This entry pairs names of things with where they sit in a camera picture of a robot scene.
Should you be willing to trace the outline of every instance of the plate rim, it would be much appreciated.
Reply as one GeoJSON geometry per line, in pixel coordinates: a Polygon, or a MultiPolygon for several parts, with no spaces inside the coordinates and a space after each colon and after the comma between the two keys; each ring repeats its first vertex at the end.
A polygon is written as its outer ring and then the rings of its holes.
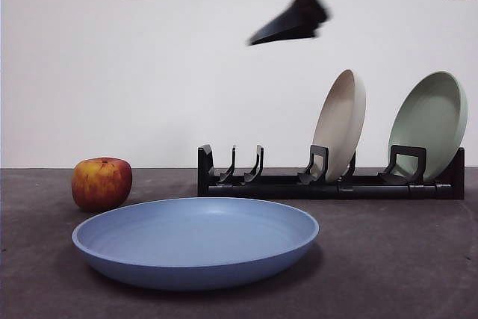
{"type": "Polygon", "coordinates": [[[240,197],[181,197],[181,198],[171,198],[171,199],[157,199],[157,200],[154,200],[154,201],[136,203],[134,205],[126,205],[126,206],[123,206],[123,207],[112,209],[110,211],[95,214],[94,216],[92,216],[92,217],[84,220],[83,222],[79,223],[75,227],[75,229],[73,229],[72,241],[73,241],[74,245],[81,252],[83,252],[85,254],[88,254],[92,257],[100,258],[100,259],[105,260],[105,261],[111,261],[111,262],[114,262],[114,263],[117,263],[117,264],[125,264],[125,265],[132,265],[132,266],[138,266],[138,267],[154,267],[154,268],[201,268],[201,267],[221,267],[221,266],[226,266],[226,265],[246,264],[246,263],[251,263],[251,262],[254,262],[254,261],[261,261],[261,260],[265,260],[265,259],[269,259],[269,258],[274,258],[274,257],[277,257],[279,255],[284,255],[286,253],[291,253],[291,252],[294,252],[294,251],[298,250],[299,248],[304,247],[307,244],[310,244],[317,237],[317,235],[319,234],[319,231],[320,231],[319,223],[309,213],[307,213],[306,211],[303,211],[302,209],[298,209],[298,208],[293,207],[291,205],[285,205],[283,203],[265,201],[265,200],[262,200],[262,199],[250,199],[250,198],[240,198],[240,197]],[[109,214],[109,213],[114,212],[114,211],[124,211],[124,210],[126,210],[127,208],[130,208],[130,207],[135,207],[135,206],[138,206],[138,205],[148,205],[148,204],[152,204],[152,203],[179,201],[181,199],[207,199],[207,198],[209,198],[209,199],[221,199],[221,200],[223,200],[223,199],[225,199],[225,200],[229,200],[229,199],[244,200],[244,201],[248,201],[248,202],[249,201],[265,202],[268,205],[279,205],[279,206],[291,208],[292,210],[298,211],[299,213],[304,214],[306,217],[308,217],[312,221],[312,223],[314,224],[314,230],[313,230],[313,233],[311,235],[309,235],[304,241],[301,241],[299,244],[296,244],[296,245],[292,246],[291,248],[287,248],[286,250],[282,250],[278,253],[263,255],[263,256],[259,256],[257,258],[249,259],[249,260],[246,260],[246,261],[224,261],[224,262],[220,262],[220,263],[200,264],[200,265],[159,265],[159,264],[139,263],[139,262],[135,262],[135,261],[124,261],[124,260],[120,260],[118,258],[111,257],[109,255],[102,255],[102,254],[97,253],[93,250],[90,250],[85,245],[83,245],[78,239],[78,232],[81,230],[81,228],[83,226],[86,226],[90,221],[95,220],[97,217],[101,217],[103,215],[109,214]]]}

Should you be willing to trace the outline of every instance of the plate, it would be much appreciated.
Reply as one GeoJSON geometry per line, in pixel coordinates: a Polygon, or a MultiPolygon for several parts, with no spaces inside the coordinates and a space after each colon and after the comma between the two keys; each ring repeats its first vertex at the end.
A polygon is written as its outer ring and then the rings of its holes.
{"type": "MultiPolygon", "coordinates": [[[[388,141],[392,145],[426,148],[425,182],[440,175],[462,142],[468,118],[468,104],[460,83],[448,72],[435,72],[423,79],[398,111],[388,141]]],[[[417,159],[397,156],[393,173],[410,176],[417,159]]]]}
{"type": "Polygon", "coordinates": [[[87,263],[130,285],[167,291],[227,288],[272,276],[312,245],[317,221],[256,199],[184,198],[96,215],[72,233],[87,263]]]}
{"type": "MultiPolygon", "coordinates": [[[[352,71],[345,70],[327,95],[312,141],[329,148],[327,182],[334,182],[346,172],[359,143],[365,107],[365,86],[352,71]]],[[[317,175],[321,167],[322,159],[315,158],[311,173],[317,175]]]]}

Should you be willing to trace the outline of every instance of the green plate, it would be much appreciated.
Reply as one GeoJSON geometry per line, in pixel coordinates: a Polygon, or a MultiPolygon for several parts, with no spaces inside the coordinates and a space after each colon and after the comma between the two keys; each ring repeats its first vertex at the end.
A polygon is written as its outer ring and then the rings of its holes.
{"type": "MultiPolygon", "coordinates": [[[[422,80],[398,111],[388,141],[392,145],[426,148],[425,182],[439,176],[458,150],[465,133],[468,104],[460,83],[447,72],[435,72],[422,80]]],[[[410,176],[417,159],[398,155],[393,173],[410,176]]]]}

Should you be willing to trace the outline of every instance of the plastic plate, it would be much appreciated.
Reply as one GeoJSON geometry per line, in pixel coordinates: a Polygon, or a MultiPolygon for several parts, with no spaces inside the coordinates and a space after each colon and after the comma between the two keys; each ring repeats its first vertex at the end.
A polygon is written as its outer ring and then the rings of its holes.
{"type": "Polygon", "coordinates": [[[317,221],[256,199],[185,198],[96,215],[72,233],[87,263],[120,282],[168,291],[232,287],[272,276],[302,257],[317,221]]]}

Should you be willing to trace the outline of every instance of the beige plate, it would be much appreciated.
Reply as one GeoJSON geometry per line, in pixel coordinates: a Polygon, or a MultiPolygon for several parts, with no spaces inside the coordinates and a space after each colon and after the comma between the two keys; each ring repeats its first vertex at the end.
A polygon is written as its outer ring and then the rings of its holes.
{"type": "MultiPolygon", "coordinates": [[[[326,181],[333,182],[347,171],[359,143],[365,118],[365,86],[353,72],[341,73],[320,112],[313,144],[329,148],[326,181]]],[[[317,175],[322,159],[315,158],[311,173],[317,175]]]]}

